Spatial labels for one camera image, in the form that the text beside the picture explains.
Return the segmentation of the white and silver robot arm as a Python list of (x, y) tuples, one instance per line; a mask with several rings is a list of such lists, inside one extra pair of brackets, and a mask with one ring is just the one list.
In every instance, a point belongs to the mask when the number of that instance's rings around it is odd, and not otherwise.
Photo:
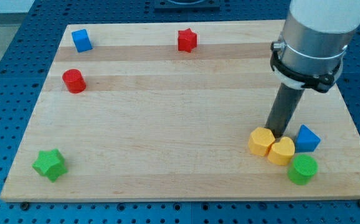
[(359, 25), (360, 0), (292, 0), (280, 60), (304, 75), (332, 72)]

